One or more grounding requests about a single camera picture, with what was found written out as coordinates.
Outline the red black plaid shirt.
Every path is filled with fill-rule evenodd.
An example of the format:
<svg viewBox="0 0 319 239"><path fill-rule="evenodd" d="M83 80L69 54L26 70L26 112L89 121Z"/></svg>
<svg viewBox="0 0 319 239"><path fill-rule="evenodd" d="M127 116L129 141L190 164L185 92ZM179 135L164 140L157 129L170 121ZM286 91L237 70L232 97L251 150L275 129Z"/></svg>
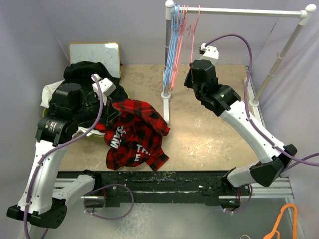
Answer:
<svg viewBox="0 0 319 239"><path fill-rule="evenodd" d="M162 138L170 131L166 121L144 101L125 99L113 106L121 114L107 124L96 125L110 147L107 168L118 170L146 163L152 171L159 170L169 159L161 147Z"/></svg>

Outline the single pink hanger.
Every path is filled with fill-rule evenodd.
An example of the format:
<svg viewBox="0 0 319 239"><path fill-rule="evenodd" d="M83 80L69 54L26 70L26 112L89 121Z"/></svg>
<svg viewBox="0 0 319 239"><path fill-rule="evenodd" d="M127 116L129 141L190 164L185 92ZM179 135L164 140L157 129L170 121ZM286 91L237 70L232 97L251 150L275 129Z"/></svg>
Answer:
<svg viewBox="0 0 319 239"><path fill-rule="evenodd" d="M193 60L195 33L196 33L196 28L198 25L199 17L200 17L200 5L198 5L197 19L194 20L193 25L191 27L191 50L190 50L190 54L189 54L189 63L191 63Z"/></svg>

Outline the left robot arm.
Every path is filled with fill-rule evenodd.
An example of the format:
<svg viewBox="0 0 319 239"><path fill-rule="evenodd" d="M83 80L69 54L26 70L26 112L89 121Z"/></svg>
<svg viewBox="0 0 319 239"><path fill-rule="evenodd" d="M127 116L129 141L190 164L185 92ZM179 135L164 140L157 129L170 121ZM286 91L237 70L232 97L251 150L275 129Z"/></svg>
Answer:
<svg viewBox="0 0 319 239"><path fill-rule="evenodd" d="M7 209L8 218L22 221L39 228L56 229L63 222L67 210L87 193L98 195L103 184L100 173L85 170L63 189L54 190L61 160L67 146L80 124L92 121L93 125L79 135L85 137L97 125L103 107L110 102L114 83L103 79L92 85L97 96L96 105L85 103L84 92L79 84L60 85L52 95L55 113L47 114L38 122L35 156L29 179L21 199Z"/></svg>

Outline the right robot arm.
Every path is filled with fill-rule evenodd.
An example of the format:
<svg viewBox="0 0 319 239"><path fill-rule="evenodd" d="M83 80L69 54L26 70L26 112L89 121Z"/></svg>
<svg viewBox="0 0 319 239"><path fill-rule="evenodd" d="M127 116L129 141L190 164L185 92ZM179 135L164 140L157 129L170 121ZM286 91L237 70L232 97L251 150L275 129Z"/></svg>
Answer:
<svg viewBox="0 0 319 239"><path fill-rule="evenodd" d="M209 60L194 60L190 64L184 86L193 89L196 99L231 125L257 155L256 163L232 168L221 178L222 191L233 195L239 187L252 183L269 187L290 164L289 157L295 156L296 147L273 137L246 111L234 89L218 82L215 66Z"/></svg>

